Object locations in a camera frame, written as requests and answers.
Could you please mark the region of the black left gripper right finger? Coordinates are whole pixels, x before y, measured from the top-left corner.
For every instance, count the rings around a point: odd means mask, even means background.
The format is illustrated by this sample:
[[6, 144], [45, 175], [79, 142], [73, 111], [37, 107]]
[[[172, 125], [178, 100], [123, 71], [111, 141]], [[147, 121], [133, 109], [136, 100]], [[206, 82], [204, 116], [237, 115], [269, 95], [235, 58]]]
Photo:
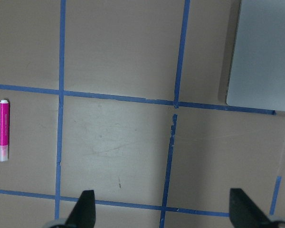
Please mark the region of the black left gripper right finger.
[[271, 221], [240, 188], [229, 192], [229, 219], [234, 228], [270, 228]]

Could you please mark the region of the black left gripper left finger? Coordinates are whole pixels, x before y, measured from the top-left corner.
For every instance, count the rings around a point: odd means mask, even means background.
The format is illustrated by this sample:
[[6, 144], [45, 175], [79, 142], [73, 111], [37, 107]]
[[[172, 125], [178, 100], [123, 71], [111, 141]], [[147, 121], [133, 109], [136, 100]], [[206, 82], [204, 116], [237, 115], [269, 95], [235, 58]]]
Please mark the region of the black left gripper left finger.
[[95, 193], [93, 190], [85, 190], [81, 193], [64, 226], [66, 228], [93, 228], [95, 222]]

